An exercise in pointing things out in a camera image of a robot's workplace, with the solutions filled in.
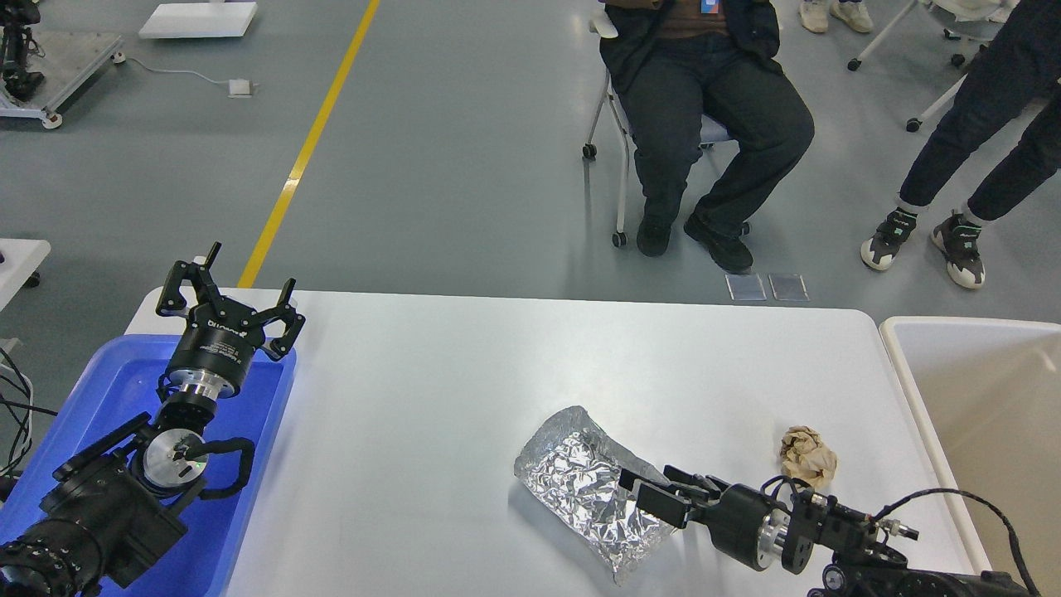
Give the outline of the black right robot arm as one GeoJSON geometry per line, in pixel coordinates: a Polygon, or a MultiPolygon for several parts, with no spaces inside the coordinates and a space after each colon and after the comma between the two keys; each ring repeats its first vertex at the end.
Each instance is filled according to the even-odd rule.
{"type": "Polygon", "coordinates": [[[888,535],[918,539],[917,530],[891,517],[897,503],[868,514],[846,507],[810,482],[780,475],[759,490],[743,484],[686,473],[666,466],[656,481],[622,469],[620,485],[633,492],[639,509],[660,521],[709,529],[717,551],[754,570],[780,561],[784,570],[806,568],[815,546],[833,552],[822,587],[812,596],[1037,596],[1015,529],[1004,520],[1020,582],[1004,570],[978,575],[916,570],[888,545],[888,535]]]}

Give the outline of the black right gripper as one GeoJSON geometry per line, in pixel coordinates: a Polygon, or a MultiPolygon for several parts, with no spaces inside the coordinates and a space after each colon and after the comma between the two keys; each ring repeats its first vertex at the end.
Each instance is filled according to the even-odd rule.
{"type": "Polygon", "coordinates": [[[708,527],[713,547],[753,570],[766,570],[780,558],[792,514],[770,497],[743,484],[664,466],[666,482],[621,468],[618,484],[634,495],[637,509],[685,529],[689,522],[708,527]]]}

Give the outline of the metal cart with robot base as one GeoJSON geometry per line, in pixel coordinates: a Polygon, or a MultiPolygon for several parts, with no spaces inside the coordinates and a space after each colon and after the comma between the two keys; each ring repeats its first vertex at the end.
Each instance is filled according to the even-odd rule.
{"type": "Polygon", "coordinates": [[[110,32],[35,33],[39,22],[33,1],[3,1],[1,115],[56,129],[60,106],[103,64],[125,62],[124,41],[110,32]]]}

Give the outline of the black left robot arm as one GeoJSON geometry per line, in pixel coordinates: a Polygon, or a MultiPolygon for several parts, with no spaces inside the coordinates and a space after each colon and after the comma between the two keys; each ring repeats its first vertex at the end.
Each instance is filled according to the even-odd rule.
{"type": "Polygon", "coordinates": [[[4,596],[95,596],[110,578],[121,587],[162,559],[188,526],[194,501],[220,501],[250,482],[249,438],[206,439],[224,398],[241,392],[253,356],[291,354],[306,322],[292,305],[295,279],[277,303],[258,310],[220,293],[204,262],[176,261],[156,313],[186,322],[157,381],[159,411],[139,412],[53,473],[44,517],[2,547],[4,596]]]}

